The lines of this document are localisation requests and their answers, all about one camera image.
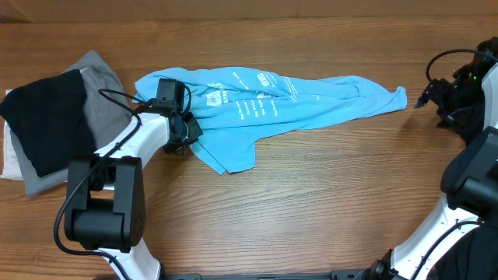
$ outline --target light blue cloth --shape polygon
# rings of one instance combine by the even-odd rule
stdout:
[[[402,87],[389,93],[357,76],[304,80],[242,67],[168,68],[137,81],[137,97],[155,97],[161,78],[182,81],[191,89],[191,112],[204,132],[191,149],[219,174],[255,167],[255,142],[261,138],[324,128],[407,105]]]

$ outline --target folded black cloth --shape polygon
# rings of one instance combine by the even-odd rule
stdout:
[[[96,150],[83,113],[85,101],[76,69],[14,89],[0,104],[0,114],[39,177],[67,167],[73,156]]]
[[[437,262],[436,270],[439,280],[498,280],[498,230],[472,230]]]

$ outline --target black fabric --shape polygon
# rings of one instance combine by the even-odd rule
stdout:
[[[436,270],[439,280],[498,280],[498,230],[474,229],[440,259]]]
[[[21,86],[3,100],[0,114],[39,177],[67,167],[73,156],[96,150],[83,113],[85,100],[77,69]]]

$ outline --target wooden tabletop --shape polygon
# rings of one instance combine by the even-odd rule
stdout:
[[[360,75],[390,91],[404,86],[404,111],[259,141],[252,170],[220,176],[191,152],[162,151],[144,169],[144,238],[169,273],[365,268],[423,221],[446,165],[465,147],[436,128],[433,104],[412,109],[427,84],[426,63],[441,51],[474,48],[497,26],[498,16],[0,25],[0,90],[57,75],[91,49],[129,93],[139,78],[174,66]],[[431,73],[449,79],[471,59],[443,58]],[[112,274],[98,257],[54,245],[64,199],[65,186],[28,198],[22,183],[0,179],[1,279]]]

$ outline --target white cloth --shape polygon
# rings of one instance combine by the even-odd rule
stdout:
[[[12,146],[10,127],[7,122],[5,122],[3,126],[3,172],[2,175],[0,175],[0,178],[23,180],[16,152],[14,152],[14,147]]]

